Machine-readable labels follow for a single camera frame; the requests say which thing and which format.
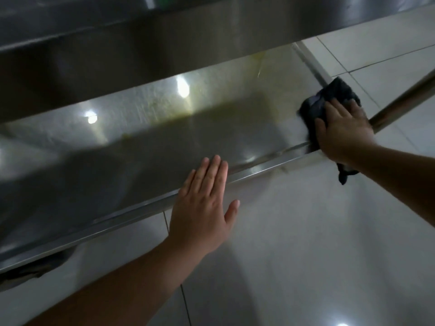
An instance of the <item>metal pole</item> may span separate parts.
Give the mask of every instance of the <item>metal pole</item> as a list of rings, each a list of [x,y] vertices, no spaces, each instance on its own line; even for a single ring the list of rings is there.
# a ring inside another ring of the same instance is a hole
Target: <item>metal pole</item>
[[[432,70],[419,82],[374,115],[369,120],[373,131],[375,133],[381,131],[433,95],[435,95],[435,70]]]

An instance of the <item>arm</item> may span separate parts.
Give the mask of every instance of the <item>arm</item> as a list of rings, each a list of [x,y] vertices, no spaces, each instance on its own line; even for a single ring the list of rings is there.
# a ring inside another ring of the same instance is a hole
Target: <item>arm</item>
[[[379,146],[355,101],[349,111],[336,99],[325,108],[328,127],[316,119],[316,133],[326,156],[360,171],[435,226],[435,159]]]
[[[86,286],[28,325],[145,325],[202,258],[225,241],[240,202],[224,214],[228,164],[205,158],[180,189],[169,236],[138,259]]]

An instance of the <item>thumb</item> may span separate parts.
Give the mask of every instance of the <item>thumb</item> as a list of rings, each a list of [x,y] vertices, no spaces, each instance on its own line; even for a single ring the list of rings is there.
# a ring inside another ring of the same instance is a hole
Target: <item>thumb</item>
[[[317,141],[320,144],[326,135],[326,125],[325,125],[325,122],[320,118],[314,119],[314,124],[316,126]]]
[[[228,206],[228,210],[224,215],[225,222],[228,225],[229,230],[233,228],[234,223],[236,222],[237,212],[239,211],[240,200],[234,200]]]

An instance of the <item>tile floor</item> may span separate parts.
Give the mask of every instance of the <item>tile floor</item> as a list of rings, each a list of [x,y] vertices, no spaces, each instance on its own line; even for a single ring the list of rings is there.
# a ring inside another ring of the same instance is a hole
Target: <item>tile floor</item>
[[[369,116],[435,67],[435,6],[306,40]],[[435,156],[435,98],[378,134]],[[230,185],[242,205],[231,239],[207,256],[152,325],[433,325],[435,232],[362,175],[346,186],[321,153]],[[62,267],[0,293],[21,325],[167,235],[171,211],[80,245]]]

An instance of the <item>person's left hand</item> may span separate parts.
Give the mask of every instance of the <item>person's left hand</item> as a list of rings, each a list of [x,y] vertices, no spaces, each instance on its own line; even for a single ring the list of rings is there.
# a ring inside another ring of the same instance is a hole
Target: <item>person's left hand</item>
[[[228,163],[221,162],[219,156],[211,163],[204,158],[198,170],[191,171],[172,209],[169,239],[198,250],[203,256],[228,239],[240,201],[231,202],[224,214],[227,172]]]

